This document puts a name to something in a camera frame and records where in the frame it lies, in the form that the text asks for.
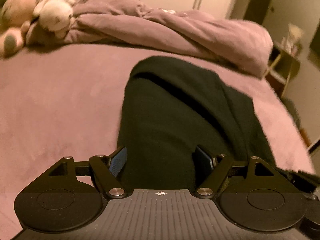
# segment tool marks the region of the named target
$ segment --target black fabric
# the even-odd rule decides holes
[[[150,57],[133,68],[118,145],[128,149],[120,176],[127,189],[193,190],[191,155],[197,145],[274,165],[252,100],[216,73],[171,57]]]

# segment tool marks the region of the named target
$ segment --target pink bed sheet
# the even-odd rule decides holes
[[[215,63],[151,49],[77,44],[53,51],[24,49],[0,60],[0,239],[21,227],[16,195],[61,157],[75,161],[116,149],[124,87],[138,61],[181,58],[215,71],[253,99],[276,164],[314,172],[292,118],[263,79]]]

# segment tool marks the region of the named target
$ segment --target metal screw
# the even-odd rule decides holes
[[[112,188],[111,190],[109,190],[109,194],[112,196],[121,196],[124,194],[124,189],[119,188],[119,187],[115,187],[115,188]]]
[[[197,190],[198,194],[201,196],[209,196],[213,193],[212,189],[207,188],[207,187],[202,187]]]

